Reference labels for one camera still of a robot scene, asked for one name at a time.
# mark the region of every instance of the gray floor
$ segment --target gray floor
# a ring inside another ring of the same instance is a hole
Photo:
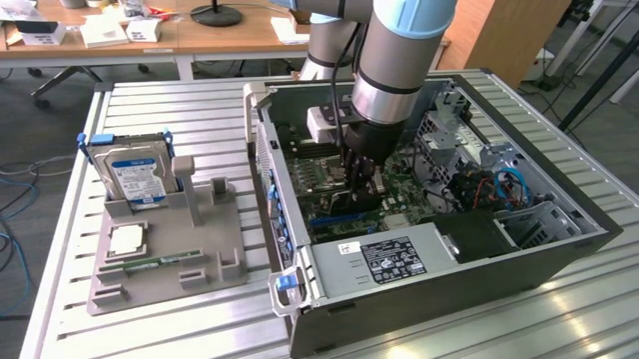
[[[562,44],[570,36],[576,24],[569,23],[566,28],[554,32],[549,42],[549,50],[558,53]],[[588,38],[582,41],[582,47],[590,44]],[[578,88],[566,90],[556,104],[557,112],[566,116],[574,103],[586,92],[590,84],[604,71],[608,64],[618,54],[621,48],[609,45],[596,65],[584,77],[574,80]],[[214,65],[203,64],[202,68],[219,76],[233,76],[234,69],[229,69],[230,62]],[[273,74],[282,74],[285,66],[273,62]],[[609,85],[593,104],[600,102],[604,96],[609,96],[620,84],[630,77],[639,66],[639,57],[634,56],[624,66],[618,74],[612,78]],[[106,81],[166,81],[177,80],[177,68],[173,64],[151,64],[153,72],[141,74],[135,66],[123,65],[117,67],[98,68],[97,72]],[[43,69],[46,77],[51,77],[59,69]],[[266,61],[250,61],[245,68],[246,76],[267,75]],[[0,164],[15,161],[35,161],[51,156],[74,153],[74,139],[86,121],[90,108],[94,83],[82,75],[75,75],[59,88],[47,94],[46,98],[53,103],[53,109],[41,111],[33,106],[30,92],[42,84],[42,79],[33,79],[25,69],[17,69],[13,77],[0,83]],[[529,91],[536,90],[525,85]],[[545,93],[553,99],[558,90]],[[548,107],[541,96],[528,96],[537,108]],[[606,103],[585,125],[577,131],[582,142],[594,157],[612,170],[614,174],[639,191],[639,88],[636,88],[626,97],[622,105]],[[70,166],[70,162],[62,162],[43,171],[55,171]],[[17,177],[13,180],[30,180],[30,177]],[[9,220],[14,234],[22,242],[26,251],[30,269],[37,283],[41,280],[50,249],[50,241],[54,236],[58,222],[58,214],[66,193],[69,175],[42,178],[38,182],[41,189],[39,199],[23,214]],[[17,194],[17,188],[0,184],[0,205],[7,203]],[[0,263],[5,262],[6,253],[0,254]],[[7,270],[0,274],[0,312],[21,299],[25,290],[22,267],[18,257],[14,258]],[[35,293],[30,300],[13,312],[13,314],[29,314],[34,306]],[[0,321],[0,358],[17,358],[19,355],[25,337],[27,322]]]

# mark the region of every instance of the desk clutter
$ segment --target desk clutter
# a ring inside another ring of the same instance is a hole
[[[71,31],[81,32],[87,49],[129,42],[158,42],[161,22],[171,13],[147,7],[143,0],[121,0],[117,4],[110,0],[61,0],[61,3],[71,9],[99,7],[102,13],[85,15],[85,25],[67,27],[62,22],[46,21],[35,1],[0,0],[0,22],[14,21],[17,25],[17,33],[7,38],[10,46],[21,38],[30,46],[58,46]]]

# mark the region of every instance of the sticker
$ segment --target sticker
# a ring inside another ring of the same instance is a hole
[[[409,237],[363,245],[362,253],[378,284],[428,272]]]
[[[145,49],[142,50],[146,54],[165,54],[173,52],[173,49]]]
[[[359,248],[359,242],[342,243],[341,245],[338,245],[338,248],[339,254],[343,255],[362,251],[362,249]]]
[[[135,159],[111,164],[127,200],[135,204],[154,204],[165,200],[167,191],[162,178],[154,174],[155,159]]]

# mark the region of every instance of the white sticker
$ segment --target white sticker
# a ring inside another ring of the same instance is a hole
[[[145,49],[143,52],[146,54],[165,54],[173,52],[173,49]]]
[[[167,191],[162,178],[154,174],[158,168],[155,159],[135,159],[111,164],[127,200],[146,205],[165,200]]]
[[[342,243],[341,245],[338,245],[338,248],[341,254],[350,254],[362,251],[362,248],[359,247],[359,242]]]

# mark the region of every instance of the blue cable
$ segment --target blue cable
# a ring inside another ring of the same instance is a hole
[[[25,281],[26,281],[25,294],[22,295],[22,298],[18,300],[18,302],[10,307],[10,309],[7,309],[5,312],[0,313],[0,317],[5,317],[21,306],[25,300],[27,300],[27,296],[30,295],[31,285],[30,285],[30,269],[27,268],[27,261],[25,257],[25,252],[22,251],[21,243],[18,243],[18,241],[5,233],[0,233],[0,236],[7,238],[14,244],[14,246],[17,247],[18,254],[21,256],[21,263],[22,263],[22,269],[25,271]]]
[[[0,217],[0,221],[6,221],[7,219],[10,219],[10,218],[15,217],[17,215],[19,215],[21,213],[23,213],[25,210],[27,208],[30,208],[30,206],[34,204],[34,202],[37,201],[37,198],[38,198],[38,188],[37,188],[35,185],[33,185],[30,183],[14,182],[14,181],[10,181],[10,180],[3,179],[3,178],[0,178],[0,182],[6,183],[9,185],[21,185],[23,187],[30,187],[31,188],[31,199],[30,199],[30,201],[17,212],[11,213],[10,215],[6,215],[5,217]]]
[[[522,172],[520,172],[518,170],[516,170],[514,168],[512,167],[505,167],[504,169],[501,169],[498,171],[498,173],[496,174],[496,188],[498,189],[498,195],[500,197],[502,198],[509,198],[506,196],[506,193],[502,189],[502,186],[500,185],[501,184],[501,181],[500,181],[500,174],[501,173],[509,173],[509,174],[513,174],[517,178],[518,178],[518,181],[520,183],[522,183],[522,190],[526,192],[526,202],[529,204],[533,203],[533,197],[530,195],[530,190],[529,190],[529,186],[526,185],[526,180],[524,179],[524,175],[522,175]]]

